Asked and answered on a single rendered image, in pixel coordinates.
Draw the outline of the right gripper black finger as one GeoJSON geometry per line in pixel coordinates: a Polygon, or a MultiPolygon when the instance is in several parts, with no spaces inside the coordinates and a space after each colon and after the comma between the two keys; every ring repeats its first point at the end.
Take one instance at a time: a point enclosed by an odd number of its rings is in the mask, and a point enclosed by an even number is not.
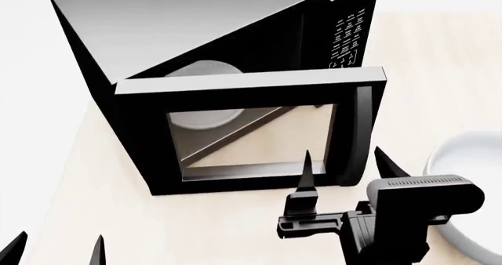
{"type": "Polygon", "coordinates": [[[375,147],[374,156],[378,172],[382,179],[410,177],[410,174],[394,163],[379,147],[375,147]]]}
{"type": "Polygon", "coordinates": [[[286,197],[285,216],[316,215],[318,192],[312,171],[311,155],[306,151],[303,172],[296,191],[286,197]]]}

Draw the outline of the black microwave door with window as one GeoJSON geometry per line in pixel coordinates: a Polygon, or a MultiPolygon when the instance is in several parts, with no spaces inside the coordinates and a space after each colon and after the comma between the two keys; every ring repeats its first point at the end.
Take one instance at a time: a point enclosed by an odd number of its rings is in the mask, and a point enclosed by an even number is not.
{"type": "Polygon", "coordinates": [[[355,90],[372,88],[374,127],[386,83],[382,67],[125,80],[115,90],[127,129],[121,142],[154,196],[291,188],[300,181],[302,162],[183,168],[168,114],[330,104],[324,158],[314,162],[314,178],[339,186],[351,151],[355,90]]]}

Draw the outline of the white round turntable plate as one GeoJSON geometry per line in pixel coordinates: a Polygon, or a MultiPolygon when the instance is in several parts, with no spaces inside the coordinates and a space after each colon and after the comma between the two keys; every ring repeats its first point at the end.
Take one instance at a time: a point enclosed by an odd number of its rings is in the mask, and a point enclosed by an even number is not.
{"type": "MultiPolygon", "coordinates": [[[[241,74],[242,72],[230,64],[216,60],[200,60],[186,67],[167,74],[166,77],[202,76],[212,74],[241,74]]],[[[234,121],[244,109],[228,109],[218,111],[188,111],[169,114],[171,122],[188,130],[210,130],[220,128],[234,121]]]]}

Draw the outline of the black microwave oven body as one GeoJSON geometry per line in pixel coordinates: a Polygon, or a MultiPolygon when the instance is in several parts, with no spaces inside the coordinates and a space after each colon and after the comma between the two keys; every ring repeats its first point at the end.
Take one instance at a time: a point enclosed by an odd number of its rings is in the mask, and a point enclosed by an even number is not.
{"type": "MultiPolygon", "coordinates": [[[[376,0],[50,0],[85,83],[115,135],[127,135],[115,99],[121,81],[166,77],[200,60],[242,74],[322,69],[324,13],[376,0]]],[[[210,130],[171,122],[183,168],[292,107],[244,109],[210,130]]]]}

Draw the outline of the white text control panel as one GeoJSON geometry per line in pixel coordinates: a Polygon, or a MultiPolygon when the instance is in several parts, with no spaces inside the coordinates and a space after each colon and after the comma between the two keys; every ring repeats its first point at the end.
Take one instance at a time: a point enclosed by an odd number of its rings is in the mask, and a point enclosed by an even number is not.
{"type": "Polygon", "coordinates": [[[372,15],[368,6],[324,13],[327,41],[322,52],[322,69],[362,66],[372,15]]]}

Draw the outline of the black curved door handle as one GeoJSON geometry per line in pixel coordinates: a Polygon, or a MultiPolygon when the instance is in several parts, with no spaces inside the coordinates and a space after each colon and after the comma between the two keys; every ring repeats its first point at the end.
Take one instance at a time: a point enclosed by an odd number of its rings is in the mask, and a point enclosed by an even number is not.
{"type": "Polygon", "coordinates": [[[373,128],[372,88],[358,87],[352,102],[352,142],[348,154],[347,167],[339,177],[339,185],[353,187],[357,185],[366,168],[373,128]]]}

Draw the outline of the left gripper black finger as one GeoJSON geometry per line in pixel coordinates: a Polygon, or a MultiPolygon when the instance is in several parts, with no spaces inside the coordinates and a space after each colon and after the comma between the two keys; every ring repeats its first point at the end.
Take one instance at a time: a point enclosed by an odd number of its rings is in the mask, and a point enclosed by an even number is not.
{"type": "Polygon", "coordinates": [[[96,240],[89,265],[107,265],[104,238],[102,235],[96,240]]]}
{"type": "Polygon", "coordinates": [[[19,265],[20,259],[24,254],[28,235],[22,231],[14,238],[1,252],[0,265],[19,265]]]}

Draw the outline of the white ceramic bowl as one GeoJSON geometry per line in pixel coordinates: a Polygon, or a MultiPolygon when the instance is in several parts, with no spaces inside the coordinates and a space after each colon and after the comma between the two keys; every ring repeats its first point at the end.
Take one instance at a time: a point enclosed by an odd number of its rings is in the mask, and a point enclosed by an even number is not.
{"type": "Polygon", "coordinates": [[[459,175],[486,196],[480,210],[452,217],[441,236],[482,265],[502,265],[502,132],[466,132],[437,147],[424,175],[459,175]]]}

